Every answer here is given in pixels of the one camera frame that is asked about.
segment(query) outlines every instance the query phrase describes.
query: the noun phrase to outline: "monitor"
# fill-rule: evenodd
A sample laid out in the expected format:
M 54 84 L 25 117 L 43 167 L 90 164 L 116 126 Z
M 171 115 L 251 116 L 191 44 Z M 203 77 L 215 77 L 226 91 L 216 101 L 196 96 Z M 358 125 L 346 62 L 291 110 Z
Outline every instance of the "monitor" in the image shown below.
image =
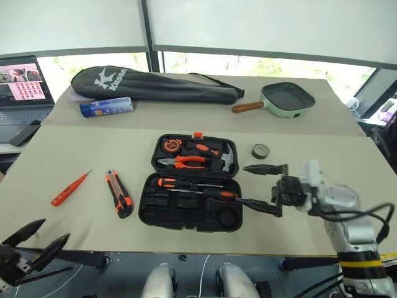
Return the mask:
M 0 107 L 54 104 L 35 56 L 0 58 Z

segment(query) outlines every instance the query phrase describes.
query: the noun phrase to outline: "pliers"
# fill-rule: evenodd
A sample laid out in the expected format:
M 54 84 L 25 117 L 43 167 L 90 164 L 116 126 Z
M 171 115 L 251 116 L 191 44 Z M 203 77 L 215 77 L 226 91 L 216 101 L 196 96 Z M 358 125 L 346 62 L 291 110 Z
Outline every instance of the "pliers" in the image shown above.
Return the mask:
M 199 163 L 206 163 L 207 158 L 202 156 L 177 156 L 175 158 L 162 158 L 158 160 L 163 165 L 174 165 L 175 169 L 205 169 L 204 166 L 189 166 L 185 165 L 186 162 L 196 161 Z

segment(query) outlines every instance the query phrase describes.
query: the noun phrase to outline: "yellow stripe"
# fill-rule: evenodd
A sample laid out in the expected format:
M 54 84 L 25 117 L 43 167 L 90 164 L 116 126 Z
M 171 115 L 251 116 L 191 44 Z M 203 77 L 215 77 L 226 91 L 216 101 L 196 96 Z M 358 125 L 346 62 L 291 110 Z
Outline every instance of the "yellow stripe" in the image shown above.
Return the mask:
M 397 258 L 397 253 L 384 253 L 380 256 L 382 259 Z
M 339 262 L 339 264 L 341 265 L 341 267 L 349 267 L 349 268 L 383 267 L 383 264 L 380 260 L 363 261 L 363 262 L 341 261 Z

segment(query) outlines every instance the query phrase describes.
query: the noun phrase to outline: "hammer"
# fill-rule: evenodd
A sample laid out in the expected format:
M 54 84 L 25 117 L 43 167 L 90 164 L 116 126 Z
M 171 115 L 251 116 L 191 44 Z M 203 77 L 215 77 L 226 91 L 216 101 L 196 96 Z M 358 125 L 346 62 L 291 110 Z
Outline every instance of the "hammer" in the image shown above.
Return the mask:
M 229 149 L 229 153 L 224 153 L 221 156 L 221 160 L 223 160 L 225 162 L 225 165 L 222 168 L 222 171 L 226 171 L 229 173 L 229 167 L 230 165 L 233 163 L 233 150 L 231 149 L 229 144 L 226 144 L 228 146 Z
M 226 171 L 229 173 L 229 167 L 233 163 L 233 150 L 231 149 L 229 144 L 226 144 L 226 146 L 229 149 L 229 153 L 223 153 L 218 150 L 214 150 L 206 145 L 203 144 L 197 144 L 192 141 L 187 141 L 186 143 L 186 149 L 196 149 L 198 152 L 200 152 L 203 156 L 207 157 L 213 157 L 213 158 L 219 158 L 225 162 L 225 165 L 222 168 L 222 171 Z

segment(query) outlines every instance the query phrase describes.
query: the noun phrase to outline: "table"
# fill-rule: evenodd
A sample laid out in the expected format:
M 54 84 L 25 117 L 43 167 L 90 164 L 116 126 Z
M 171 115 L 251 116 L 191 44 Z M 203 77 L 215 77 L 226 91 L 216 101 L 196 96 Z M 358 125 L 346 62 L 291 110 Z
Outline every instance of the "table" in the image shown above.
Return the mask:
M 194 74 L 162 74 L 212 84 Z M 43 125 L 71 125 L 82 127 L 113 127 L 131 129 L 186 130 L 203 132 L 258 132 L 258 133 L 314 133 L 331 135 L 365 136 L 349 109 L 334 94 L 324 79 L 260 78 L 240 76 L 214 76 L 233 86 L 245 89 L 245 97 L 237 101 L 259 101 L 261 89 L 268 84 L 290 81 L 307 90 L 316 105 L 304 116 L 296 119 L 278 118 L 267 109 L 234 114 L 232 105 L 139 101 L 136 111 L 112 117 L 84 118 L 79 103 L 70 101 L 74 91 L 69 87 L 59 98 Z
M 191 132 L 44 125 L 0 184 L 0 238 L 30 221 L 46 218 L 38 236 L 25 242 L 25 247 L 43 248 L 69 232 L 67 250 L 334 256 L 322 220 L 293 207 L 285 207 L 281 219 L 244 208 L 243 226 L 232 233 L 148 226 L 138 218 L 138 207 L 128 218 L 119 219 L 105 183 L 106 171 L 119 172 L 138 206 L 145 179 L 154 172 L 150 164 L 154 146 L 164 133 Z M 298 174 L 300 161 L 317 159 L 325 182 L 353 187 L 364 208 L 386 201 L 397 204 L 397 177 L 369 138 L 241 132 L 207 135 L 235 141 L 241 168 L 258 163 L 251 148 L 265 143 L 271 150 L 266 163 L 288 163 L 291 175 Z M 61 207 L 50 205 L 67 184 L 89 169 L 92 173 L 72 197 Z M 277 177 L 240 171 L 235 180 L 243 197 L 270 201 L 270 188 Z M 390 226 L 381 253 L 396 248 L 397 229 L 393 227 L 397 217 Z

